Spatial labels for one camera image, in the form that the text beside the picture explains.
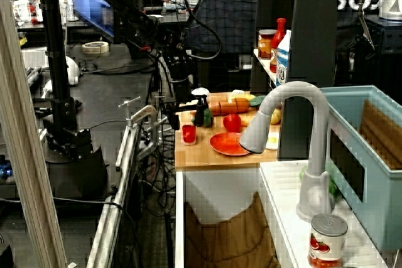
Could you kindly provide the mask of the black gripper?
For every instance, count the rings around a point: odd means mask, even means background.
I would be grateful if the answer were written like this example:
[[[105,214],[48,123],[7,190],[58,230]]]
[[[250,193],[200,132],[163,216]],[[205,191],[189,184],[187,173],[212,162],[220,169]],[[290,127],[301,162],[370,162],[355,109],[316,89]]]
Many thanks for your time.
[[[182,80],[170,80],[168,91],[163,98],[163,112],[168,118],[168,123],[175,131],[180,129],[180,120],[177,112],[196,110],[195,125],[202,127],[204,124],[204,112],[209,108],[207,96],[201,96],[194,104],[187,105],[195,98],[190,90],[188,78]]]

